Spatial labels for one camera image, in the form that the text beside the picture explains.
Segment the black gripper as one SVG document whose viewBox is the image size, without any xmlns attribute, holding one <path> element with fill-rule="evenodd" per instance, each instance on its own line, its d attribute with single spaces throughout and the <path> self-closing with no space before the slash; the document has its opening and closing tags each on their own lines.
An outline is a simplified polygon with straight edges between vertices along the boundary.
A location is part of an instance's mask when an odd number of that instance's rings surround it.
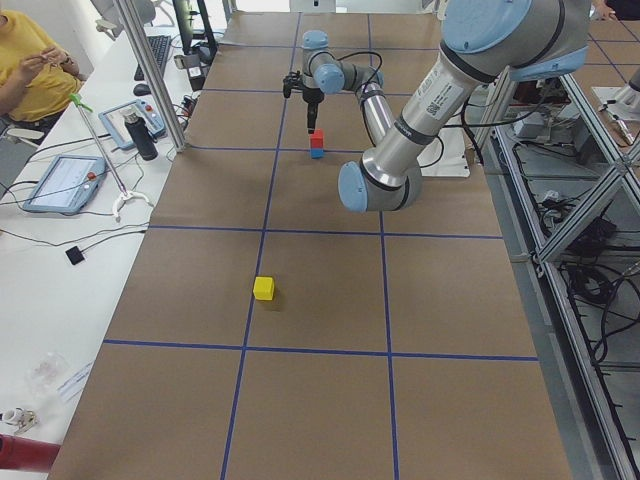
<svg viewBox="0 0 640 480">
<path fill-rule="evenodd" d="M 304 86 L 302 95 L 303 100 L 307 103 L 307 133 L 313 134 L 316 130 L 319 104 L 323 101 L 323 92 L 319 88 Z"/>
</svg>

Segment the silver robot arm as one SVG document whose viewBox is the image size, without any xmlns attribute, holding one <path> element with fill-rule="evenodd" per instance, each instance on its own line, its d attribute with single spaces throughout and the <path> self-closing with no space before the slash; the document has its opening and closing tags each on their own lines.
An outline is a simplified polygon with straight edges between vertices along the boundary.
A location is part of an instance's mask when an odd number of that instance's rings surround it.
<svg viewBox="0 0 640 480">
<path fill-rule="evenodd" d="M 587 56 L 588 1 L 451 1 L 441 24 L 436 63 L 397 117 L 372 67 L 337 59 L 325 32 L 302 40 L 302 70 L 283 82 L 308 104 L 308 129 L 327 94 L 355 93 L 373 147 L 342 166 L 338 191 L 350 211 L 395 211 L 419 196 L 419 155 L 479 85 L 503 71 L 514 81 L 546 79 L 579 69 Z"/>
</svg>

